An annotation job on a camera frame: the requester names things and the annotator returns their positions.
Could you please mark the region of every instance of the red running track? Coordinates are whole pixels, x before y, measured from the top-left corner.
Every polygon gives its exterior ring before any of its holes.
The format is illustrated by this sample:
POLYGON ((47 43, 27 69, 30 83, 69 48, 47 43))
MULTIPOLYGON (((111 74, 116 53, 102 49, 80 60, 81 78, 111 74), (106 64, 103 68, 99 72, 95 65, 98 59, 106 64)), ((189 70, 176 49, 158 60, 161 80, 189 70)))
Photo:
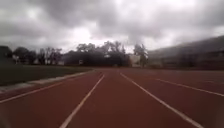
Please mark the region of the red running track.
POLYGON ((223 77, 223 72, 97 69, 0 95, 0 128, 223 128, 223 77))

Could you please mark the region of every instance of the cloud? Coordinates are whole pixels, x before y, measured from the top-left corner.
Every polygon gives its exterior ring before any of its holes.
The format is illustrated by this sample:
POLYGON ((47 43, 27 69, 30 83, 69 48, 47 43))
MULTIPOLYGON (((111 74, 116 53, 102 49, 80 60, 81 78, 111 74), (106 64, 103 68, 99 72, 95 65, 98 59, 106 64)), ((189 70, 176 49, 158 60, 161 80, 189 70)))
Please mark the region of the cloud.
POLYGON ((223 0, 0 0, 0 44, 167 47, 223 34, 223 0))

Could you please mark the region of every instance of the curb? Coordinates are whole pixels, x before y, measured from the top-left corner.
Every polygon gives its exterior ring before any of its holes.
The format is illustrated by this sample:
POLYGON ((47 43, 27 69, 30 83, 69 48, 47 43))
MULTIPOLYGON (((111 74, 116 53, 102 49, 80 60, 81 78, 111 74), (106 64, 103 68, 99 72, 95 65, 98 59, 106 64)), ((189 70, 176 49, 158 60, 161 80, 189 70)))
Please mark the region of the curb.
POLYGON ((69 79, 69 78, 72 78, 72 77, 77 77, 77 76, 80 76, 80 75, 84 75, 84 74, 87 74, 87 73, 90 73, 90 72, 93 72, 93 71, 95 71, 95 70, 91 70, 91 71, 87 71, 87 72, 81 72, 81 73, 75 73, 75 74, 71 74, 71 75, 59 76, 59 77, 55 77, 55 78, 47 78, 47 79, 28 81, 28 82, 25 82, 25 83, 19 83, 19 84, 15 84, 15 85, 0 87, 0 94, 10 92, 10 91, 15 91, 15 90, 18 90, 18 89, 29 88, 29 87, 33 87, 33 86, 38 86, 38 85, 48 84, 48 83, 52 83, 52 82, 57 82, 57 81, 69 79))

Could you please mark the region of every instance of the tree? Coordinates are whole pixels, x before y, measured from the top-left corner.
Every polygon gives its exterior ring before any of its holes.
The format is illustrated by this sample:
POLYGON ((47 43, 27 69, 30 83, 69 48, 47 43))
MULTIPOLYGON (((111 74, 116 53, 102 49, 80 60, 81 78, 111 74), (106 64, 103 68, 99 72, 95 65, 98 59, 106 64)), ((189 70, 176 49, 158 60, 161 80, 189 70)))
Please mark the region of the tree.
POLYGON ((52 61, 51 61, 51 52, 52 52, 52 49, 50 47, 47 47, 44 49, 45 50, 45 64, 52 64, 52 61))
POLYGON ((40 64, 45 64, 45 50, 43 48, 40 49, 40 52, 37 54, 37 59, 40 64))
POLYGON ((51 53, 51 61, 54 62, 54 64, 58 64, 58 62, 61 59, 61 48, 55 48, 54 50, 52 49, 51 53))
POLYGON ((20 62, 24 63, 28 59, 29 50, 25 47, 18 47, 14 50, 13 54, 19 57, 20 62))
POLYGON ((77 52, 68 52, 65 56, 69 64, 78 64, 82 60, 83 66, 125 66, 129 62, 124 47, 118 41, 107 41, 97 47, 92 43, 79 44, 77 52))
POLYGON ((126 53, 126 51, 125 51, 125 49, 124 49, 124 45, 122 45, 121 52, 122 52, 123 54, 125 54, 125 53, 126 53))
POLYGON ((0 57, 11 57, 12 50, 8 46, 0 46, 0 57))
POLYGON ((134 47, 134 54, 140 56, 140 64, 142 67, 144 67, 147 62, 146 51, 147 50, 143 44, 142 45, 136 44, 134 47))
POLYGON ((37 58, 37 54, 35 51, 29 51, 28 55, 27 55, 27 59, 28 59, 28 62, 29 64, 33 64, 34 61, 36 60, 37 58))

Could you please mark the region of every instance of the track lane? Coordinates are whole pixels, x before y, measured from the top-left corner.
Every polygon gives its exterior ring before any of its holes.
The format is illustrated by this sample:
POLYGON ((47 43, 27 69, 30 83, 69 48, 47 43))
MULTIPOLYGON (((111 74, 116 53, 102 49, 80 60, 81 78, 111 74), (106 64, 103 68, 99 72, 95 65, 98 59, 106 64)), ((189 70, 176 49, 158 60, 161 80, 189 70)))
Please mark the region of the track lane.
POLYGON ((86 102, 86 100, 91 96, 91 94, 93 93, 93 91, 100 84, 100 82, 104 79, 104 77, 105 77, 105 75, 103 75, 97 81, 97 83, 88 92, 88 94, 86 94, 86 96, 82 99, 82 101, 74 108, 74 110, 72 111, 72 113, 65 119, 65 121, 62 123, 62 125, 60 126, 60 128, 66 128, 69 125, 69 123, 71 122, 72 118, 79 112, 79 110, 82 108, 82 106, 84 105, 84 103, 86 102))
POLYGON ((224 127, 224 97, 162 83, 145 71, 123 70, 123 73, 206 128, 224 127))
POLYGON ((161 79, 193 88, 224 94, 222 71, 132 70, 150 78, 161 79))
POLYGON ((0 126, 58 128, 100 76, 99 72, 85 74, 59 86, 1 103, 0 126))
POLYGON ((195 128, 117 71, 104 80, 67 128, 195 128))

